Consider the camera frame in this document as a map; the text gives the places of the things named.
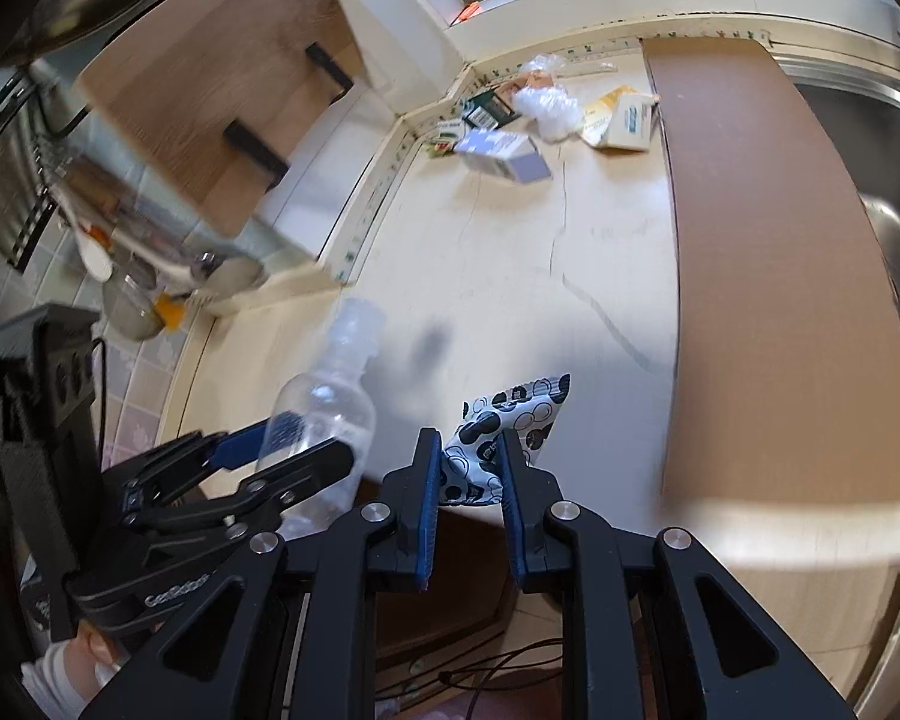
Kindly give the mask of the person left hand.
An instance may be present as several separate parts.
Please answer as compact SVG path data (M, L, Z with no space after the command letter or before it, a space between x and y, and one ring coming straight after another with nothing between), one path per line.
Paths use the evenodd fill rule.
M91 700L100 691L101 674L113 676L130 660L125 647L81 619L76 635L64 647L64 668L69 683L80 697Z

